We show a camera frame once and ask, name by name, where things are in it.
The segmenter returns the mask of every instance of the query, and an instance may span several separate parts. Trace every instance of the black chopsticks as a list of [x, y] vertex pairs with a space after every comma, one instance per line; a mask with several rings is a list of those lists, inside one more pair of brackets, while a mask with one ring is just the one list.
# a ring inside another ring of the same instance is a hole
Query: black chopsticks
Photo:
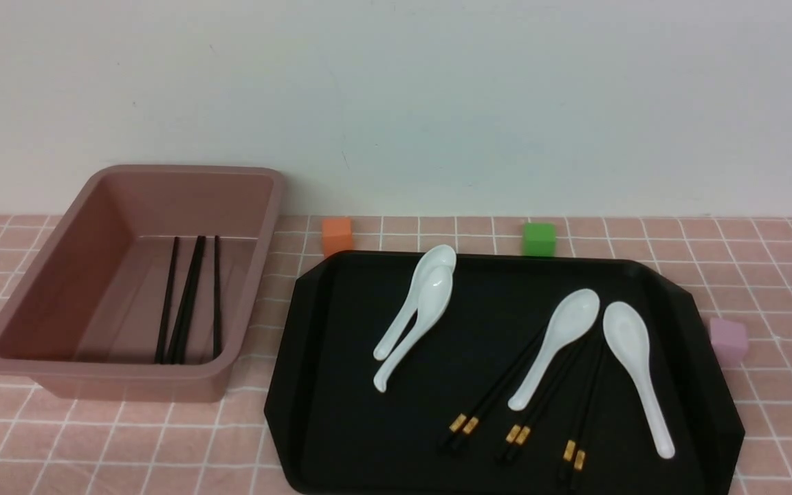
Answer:
[[574, 342], [569, 348], [559, 352], [563, 357], [560, 358], [558, 364], [553, 364], [554, 369], [552, 371], [554, 373], [546, 373], [543, 377], [544, 382], [540, 385], [541, 391], [531, 399], [531, 403], [528, 404], [518, 423], [515, 423], [509, 429], [506, 438], [503, 439], [502, 445], [500, 445], [500, 450], [494, 455], [497, 461], [500, 461], [500, 463], [513, 463], [515, 461], [515, 458], [521, 453], [522, 447], [527, 443], [532, 430], [534, 430], [537, 422], [540, 421], [541, 416], [546, 411], [548, 402], [567, 378], [567, 373], [574, 367], [576, 360], [582, 350], [588, 345], [589, 340], [588, 336], [584, 336], [580, 339], [580, 342]]
[[579, 433], [578, 440], [575, 442], [576, 456], [573, 461], [573, 476], [570, 476], [570, 492], [578, 492], [582, 483], [582, 471], [584, 471], [585, 463], [587, 463], [588, 460], [590, 431], [594, 426], [598, 410], [600, 409], [600, 405], [598, 404], [600, 403], [601, 380], [604, 376], [606, 361], [607, 352], [604, 351], [604, 345], [602, 343], [601, 352], [597, 357], [597, 370], [594, 372], [594, 382], [591, 385], [591, 390], [588, 392], [588, 401], [584, 411], [581, 432]]
[[450, 447], [452, 450], [458, 450], [463, 445], [463, 442], [466, 441], [469, 435], [472, 435], [481, 420], [494, 407], [497, 398], [500, 397], [504, 389], [508, 388], [509, 383], [512, 382], [516, 374], [534, 359], [535, 351], [540, 348], [543, 342], [543, 335], [543, 331], [537, 332], [530, 342], [525, 345], [521, 353], [518, 354], [518, 357], [494, 380], [494, 383], [482, 395], [480, 400], [473, 407], [466, 408], [464, 411], [467, 412], [458, 414], [458, 417], [448, 427], [447, 432], [439, 439], [439, 448]]
[[176, 323], [173, 325], [173, 336], [170, 338], [170, 348], [167, 350], [166, 362], [169, 364], [185, 364], [185, 348], [188, 344], [188, 328], [195, 312], [195, 297], [197, 284], [201, 278], [201, 263], [204, 260], [204, 248], [207, 238], [198, 236], [195, 241], [195, 251], [191, 256], [188, 266], [185, 289], [182, 291], [182, 301], [179, 302], [179, 311], [176, 313]]
[[597, 372], [600, 369], [601, 360], [604, 357], [604, 341], [598, 339], [595, 345], [595, 359], [594, 366], [588, 369], [585, 378], [585, 385], [582, 387], [582, 394], [580, 400], [576, 404], [576, 411], [573, 415], [573, 425], [570, 426], [570, 433], [566, 445], [564, 445], [564, 453], [562, 454], [563, 462], [558, 469], [558, 479], [564, 481], [570, 476], [571, 468], [574, 465], [574, 460], [579, 464], [582, 469], [582, 462], [584, 461], [584, 451], [580, 453], [577, 449], [579, 437], [585, 431], [585, 425], [588, 422], [589, 408], [591, 407], [591, 399], [594, 396], [594, 391], [597, 386]]
[[[220, 274], [221, 239], [213, 238], [213, 359], [222, 353], [222, 279]], [[167, 347], [167, 328], [170, 323], [170, 309], [173, 306], [173, 279], [176, 278], [176, 262], [179, 258], [179, 237], [173, 238], [173, 253], [170, 255], [170, 272], [167, 275], [167, 286], [164, 292], [164, 309], [161, 313], [161, 325], [157, 332], [157, 348], [155, 364], [185, 364], [185, 351], [188, 347], [188, 330], [191, 328], [192, 316], [195, 312], [197, 286], [201, 280], [201, 266], [204, 264], [204, 250], [207, 238], [197, 237], [195, 250], [191, 254], [185, 288], [176, 312], [176, 323]]]
[[164, 350], [167, 344], [167, 329], [170, 328], [170, 307], [173, 306], [173, 279], [176, 278], [176, 259], [179, 258], [179, 238], [173, 238], [173, 253], [170, 254], [170, 272], [167, 273], [167, 288], [164, 292], [164, 310], [161, 313], [161, 327], [157, 330], [157, 350], [155, 364], [164, 363]]
[[222, 281], [219, 275], [219, 236], [213, 239], [213, 358], [222, 353]]

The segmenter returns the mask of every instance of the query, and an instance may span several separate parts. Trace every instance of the white ceramic spoon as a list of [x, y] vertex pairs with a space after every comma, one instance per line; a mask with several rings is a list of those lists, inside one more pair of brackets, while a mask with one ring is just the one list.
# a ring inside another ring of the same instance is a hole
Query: white ceramic spoon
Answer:
[[540, 345], [540, 353], [531, 364], [525, 380], [509, 399], [510, 410], [524, 410], [527, 407], [534, 392], [537, 391], [537, 386], [540, 386], [540, 380], [546, 374], [547, 367], [552, 363], [552, 358], [564, 346], [581, 338], [591, 329], [597, 320], [597, 311], [600, 307], [601, 300], [597, 297], [597, 292], [592, 289], [579, 289], [560, 301], [549, 320], [546, 336], [543, 338], [543, 344]]
[[634, 307], [624, 302], [614, 302], [604, 311], [604, 338], [635, 383], [659, 457], [674, 457], [674, 442], [670, 438], [650, 376], [650, 335], [644, 319]]
[[421, 293], [417, 305], [417, 322], [414, 328], [405, 335], [402, 342], [396, 346], [387, 361], [381, 364], [381, 367], [375, 373], [375, 388], [381, 393], [387, 391], [387, 379], [390, 374], [399, 366], [399, 361], [408, 354], [412, 346], [421, 340], [433, 325], [438, 322], [442, 314], [446, 312], [448, 301], [450, 301], [450, 292], [452, 292], [453, 280], [450, 267], [437, 266], [432, 269], [430, 275], [424, 279], [421, 286]]
[[399, 313], [396, 314], [393, 323], [390, 323], [390, 328], [387, 329], [387, 332], [384, 333], [383, 338], [381, 338], [381, 341], [378, 342], [375, 347], [374, 356], [376, 360], [386, 360], [387, 356], [390, 355], [390, 351], [393, 350], [393, 346], [396, 345], [396, 341], [399, 340], [399, 336], [402, 335], [406, 325], [408, 325], [409, 320], [411, 320], [411, 316], [417, 311], [417, 301], [421, 294], [421, 285], [430, 275], [434, 267], [447, 266], [450, 272], [453, 273], [454, 265], [456, 264], [457, 253], [454, 252], [453, 247], [447, 244], [437, 245], [431, 250], [428, 250], [427, 254], [421, 257], [421, 260], [417, 262], [417, 266], [415, 266], [414, 275], [411, 276], [411, 285], [408, 286], [408, 295], [405, 297], [405, 303], [402, 304], [402, 308], [399, 310]]

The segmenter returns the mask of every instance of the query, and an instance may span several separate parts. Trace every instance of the black tray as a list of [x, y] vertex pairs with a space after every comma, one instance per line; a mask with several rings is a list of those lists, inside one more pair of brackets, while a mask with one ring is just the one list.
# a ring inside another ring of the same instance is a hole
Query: black tray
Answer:
[[[511, 389], [460, 455], [439, 454], [436, 442], [562, 298], [588, 287], [600, 295], [601, 314], [622, 300], [647, 323], [653, 382], [676, 456], [657, 456], [634, 385], [610, 356], [580, 492], [728, 493], [745, 430], [688, 292], [630, 261], [459, 256], [446, 313], [380, 394], [371, 382], [380, 362], [371, 351], [399, 311], [419, 258], [345, 252], [296, 281], [265, 404], [293, 488], [554, 493], [582, 373], [569, 376], [511, 466], [493, 459], [515, 420], [505, 404]], [[600, 317], [592, 331], [600, 332]], [[591, 352], [577, 365], [591, 366]]]

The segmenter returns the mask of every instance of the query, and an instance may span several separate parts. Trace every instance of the plastic container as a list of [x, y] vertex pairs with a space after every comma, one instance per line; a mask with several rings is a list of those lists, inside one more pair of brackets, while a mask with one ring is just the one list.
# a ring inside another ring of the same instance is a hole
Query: plastic container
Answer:
[[[96, 173], [0, 313], [0, 374], [28, 376], [65, 398], [221, 399], [248, 328], [283, 183], [270, 169], [230, 166]], [[154, 364], [173, 236], [181, 239], [170, 332], [198, 235], [208, 236], [208, 245], [186, 364]], [[211, 360], [214, 235], [222, 237], [223, 350]]]

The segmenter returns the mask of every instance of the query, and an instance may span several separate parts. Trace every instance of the gold band on chopstick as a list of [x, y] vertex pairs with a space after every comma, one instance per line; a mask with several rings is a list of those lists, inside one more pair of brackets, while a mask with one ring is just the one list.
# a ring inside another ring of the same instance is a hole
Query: gold band on chopstick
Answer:
[[572, 461], [573, 460], [573, 453], [576, 450], [576, 442], [574, 441], [566, 441], [566, 447], [564, 448], [564, 460], [565, 461]]
[[524, 445], [527, 439], [527, 436], [531, 434], [530, 426], [525, 426], [521, 429], [521, 432], [518, 433], [518, 438], [515, 439], [516, 445]]
[[585, 464], [585, 451], [580, 450], [576, 453], [576, 462], [573, 464], [573, 470], [582, 471], [582, 466]]
[[465, 421], [466, 421], [466, 414], [461, 414], [460, 416], [456, 417], [452, 425], [449, 426], [449, 429], [452, 432], [456, 432], [457, 430], [460, 429], [460, 426], [463, 426]]
[[509, 434], [506, 435], [506, 442], [507, 443], [515, 442], [515, 438], [518, 436], [518, 432], [521, 432], [521, 426], [513, 425], [512, 429], [509, 430]]
[[471, 419], [470, 419], [470, 420], [469, 420], [469, 421], [466, 423], [466, 426], [464, 426], [464, 427], [463, 427], [463, 432], [465, 433], [465, 435], [470, 435], [470, 433], [472, 433], [472, 430], [474, 430], [474, 429], [475, 429], [475, 426], [477, 426], [477, 425], [478, 425], [478, 423], [479, 423], [479, 419], [478, 419], [478, 417], [475, 417], [475, 416], [473, 416], [473, 417], [472, 417], [472, 418], [471, 418]]

